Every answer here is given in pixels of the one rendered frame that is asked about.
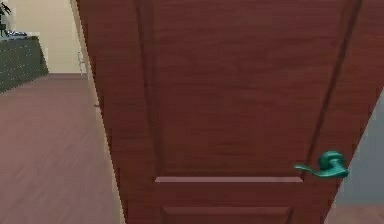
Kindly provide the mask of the dark red wooden door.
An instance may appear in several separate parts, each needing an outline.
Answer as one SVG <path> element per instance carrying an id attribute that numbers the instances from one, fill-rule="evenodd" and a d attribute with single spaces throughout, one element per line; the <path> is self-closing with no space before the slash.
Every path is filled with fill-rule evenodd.
<path id="1" fill-rule="evenodd" d="M 384 0 L 76 0 L 124 224 L 325 224 L 384 89 Z"/>

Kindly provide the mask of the dark green chest of drawers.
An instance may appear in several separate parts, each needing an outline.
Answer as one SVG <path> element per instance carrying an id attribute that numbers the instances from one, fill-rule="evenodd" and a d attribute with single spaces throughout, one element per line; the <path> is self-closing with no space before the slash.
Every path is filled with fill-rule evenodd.
<path id="1" fill-rule="evenodd" d="M 48 73 L 37 36 L 0 39 L 0 94 Z"/>

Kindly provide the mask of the dark green house plant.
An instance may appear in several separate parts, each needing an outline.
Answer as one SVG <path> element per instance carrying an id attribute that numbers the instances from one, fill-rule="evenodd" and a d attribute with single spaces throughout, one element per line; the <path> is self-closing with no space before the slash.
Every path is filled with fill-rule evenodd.
<path id="1" fill-rule="evenodd" d="M 5 22 L 6 16 L 11 14 L 11 9 L 4 3 L 0 2 L 0 36 L 9 37 L 9 31 Z"/>

